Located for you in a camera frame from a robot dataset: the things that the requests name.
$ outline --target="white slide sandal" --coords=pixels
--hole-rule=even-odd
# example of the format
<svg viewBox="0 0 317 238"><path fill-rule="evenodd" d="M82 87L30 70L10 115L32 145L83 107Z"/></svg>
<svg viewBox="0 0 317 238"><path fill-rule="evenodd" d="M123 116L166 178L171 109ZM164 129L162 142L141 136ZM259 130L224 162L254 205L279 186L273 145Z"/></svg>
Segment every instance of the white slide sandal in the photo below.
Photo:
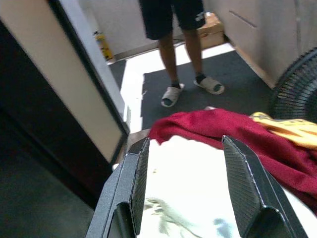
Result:
<svg viewBox="0 0 317 238"><path fill-rule="evenodd" d="M207 76L204 78L201 83L197 83L196 80L194 83L201 88L204 88L207 92L214 94L214 95L219 95L224 92L224 86L218 82L217 80Z"/></svg>
<svg viewBox="0 0 317 238"><path fill-rule="evenodd" d="M179 95L181 94L181 92L183 91L183 89L185 87L185 85L182 83L180 83L179 86L180 86L180 89L175 88L175 87L168 87L167 88L167 91L164 93L164 95L162 97L162 101L161 101L161 104L163 107L171 108L175 105L175 103L177 102L177 100L179 98ZM164 99L169 99L172 102L172 104L166 105L164 103Z"/></svg>

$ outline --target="red cloth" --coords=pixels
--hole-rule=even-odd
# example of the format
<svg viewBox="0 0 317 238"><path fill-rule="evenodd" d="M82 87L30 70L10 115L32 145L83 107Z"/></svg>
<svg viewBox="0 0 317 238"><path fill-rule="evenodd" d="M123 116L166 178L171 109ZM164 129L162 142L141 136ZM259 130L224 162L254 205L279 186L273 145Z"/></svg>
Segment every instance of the red cloth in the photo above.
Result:
<svg viewBox="0 0 317 238"><path fill-rule="evenodd" d="M158 143L173 135L197 140L223 149L221 137L229 135L248 145L263 166L283 186L317 214L317 151L298 147L270 133L248 116L222 109L176 113L160 119L149 137Z"/></svg>

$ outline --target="yellow cloth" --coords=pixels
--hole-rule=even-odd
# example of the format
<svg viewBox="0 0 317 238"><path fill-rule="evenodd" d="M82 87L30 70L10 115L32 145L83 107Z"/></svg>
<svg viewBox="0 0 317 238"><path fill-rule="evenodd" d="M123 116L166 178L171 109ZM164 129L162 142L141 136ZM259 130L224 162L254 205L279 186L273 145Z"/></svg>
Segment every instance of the yellow cloth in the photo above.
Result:
<svg viewBox="0 0 317 238"><path fill-rule="evenodd" d="M265 113L250 116L272 133L293 141L296 145L317 149L317 124L303 119L274 120Z"/></svg>

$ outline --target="fan grille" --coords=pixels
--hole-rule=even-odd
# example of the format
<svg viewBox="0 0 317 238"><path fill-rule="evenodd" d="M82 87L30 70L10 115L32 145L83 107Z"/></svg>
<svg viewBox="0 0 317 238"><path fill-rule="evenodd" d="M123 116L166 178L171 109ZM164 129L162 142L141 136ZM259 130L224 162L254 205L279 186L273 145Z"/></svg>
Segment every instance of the fan grille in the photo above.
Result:
<svg viewBox="0 0 317 238"><path fill-rule="evenodd" d="M317 122L317 48L300 57L281 76L270 114L275 119Z"/></svg>

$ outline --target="white cloth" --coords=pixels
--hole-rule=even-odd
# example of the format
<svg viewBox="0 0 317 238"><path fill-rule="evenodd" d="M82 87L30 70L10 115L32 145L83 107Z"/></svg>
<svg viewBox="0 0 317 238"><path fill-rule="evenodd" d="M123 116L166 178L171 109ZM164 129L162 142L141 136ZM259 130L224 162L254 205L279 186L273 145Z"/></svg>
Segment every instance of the white cloth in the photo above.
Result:
<svg viewBox="0 0 317 238"><path fill-rule="evenodd" d="M284 190L308 237L317 219ZM228 191L224 153L173 136L150 143L145 210L138 238L239 238Z"/></svg>

